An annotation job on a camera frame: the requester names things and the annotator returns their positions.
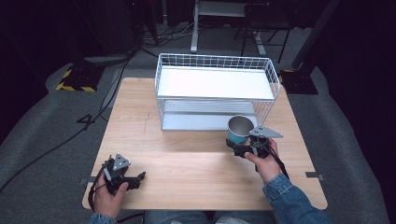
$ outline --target hand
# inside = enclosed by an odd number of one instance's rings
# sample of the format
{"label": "hand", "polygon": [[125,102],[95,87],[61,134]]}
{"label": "hand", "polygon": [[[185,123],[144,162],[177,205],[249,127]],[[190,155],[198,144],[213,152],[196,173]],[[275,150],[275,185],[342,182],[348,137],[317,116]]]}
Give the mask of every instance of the hand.
{"label": "hand", "polygon": [[128,189],[128,183],[122,183],[116,195],[108,192],[105,174],[102,172],[95,186],[94,208],[95,212],[108,217],[116,218],[121,210],[122,197]]}
{"label": "hand", "polygon": [[[275,154],[277,155],[276,142],[271,138],[268,138],[268,140],[270,141],[271,148],[274,150]],[[271,156],[271,154],[263,159],[250,152],[246,152],[245,158],[253,162],[257,166],[260,177],[264,182],[264,185],[266,185],[270,180],[280,175],[281,173],[279,165],[275,161],[274,157]]]}

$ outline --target wire rack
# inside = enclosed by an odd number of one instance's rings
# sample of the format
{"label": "wire rack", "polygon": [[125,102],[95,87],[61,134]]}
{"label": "wire rack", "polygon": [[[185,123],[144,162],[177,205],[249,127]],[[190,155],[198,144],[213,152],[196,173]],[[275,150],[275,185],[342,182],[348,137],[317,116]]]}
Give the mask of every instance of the wire rack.
{"label": "wire rack", "polygon": [[268,58],[160,54],[155,91],[162,129],[227,130],[235,115],[263,124],[279,86]]}

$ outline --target denim sleeve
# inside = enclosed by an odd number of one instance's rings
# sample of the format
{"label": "denim sleeve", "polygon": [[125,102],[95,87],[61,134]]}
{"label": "denim sleeve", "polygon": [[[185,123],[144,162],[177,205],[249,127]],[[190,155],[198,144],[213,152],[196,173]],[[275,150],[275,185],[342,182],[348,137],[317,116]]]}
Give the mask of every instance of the denim sleeve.
{"label": "denim sleeve", "polygon": [[112,217],[95,213],[91,216],[89,224],[118,224],[118,222]]}
{"label": "denim sleeve", "polygon": [[268,182],[262,191],[282,224],[332,223],[322,211],[312,206],[306,195],[292,185],[283,174]]}

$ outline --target wooden table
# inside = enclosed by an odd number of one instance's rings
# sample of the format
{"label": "wooden table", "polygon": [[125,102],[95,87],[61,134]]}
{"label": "wooden table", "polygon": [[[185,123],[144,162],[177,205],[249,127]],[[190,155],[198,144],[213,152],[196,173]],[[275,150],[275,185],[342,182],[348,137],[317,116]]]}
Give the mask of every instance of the wooden table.
{"label": "wooden table", "polygon": [[[290,180],[311,203],[327,207],[304,140],[284,90],[264,125],[284,137],[276,139]],[[92,175],[109,155],[132,162],[126,176],[146,171],[140,189],[129,190],[124,209],[271,210],[262,180],[248,160],[226,147],[226,132],[162,131],[152,78],[125,78],[114,104]],[[87,187],[83,205],[88,205]]]}

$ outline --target metal cup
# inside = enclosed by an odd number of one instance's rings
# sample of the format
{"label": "metal cup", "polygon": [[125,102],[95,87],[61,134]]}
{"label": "metal cup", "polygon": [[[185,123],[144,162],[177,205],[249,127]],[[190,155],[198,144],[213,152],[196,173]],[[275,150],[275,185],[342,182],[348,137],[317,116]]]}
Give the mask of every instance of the metal cup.
{"label": "metal cup", "polygon": [[241,115],[234,116],[228,121],[227,138],[235,144],[244,143],[252,129],[254,124],[250,119]]}

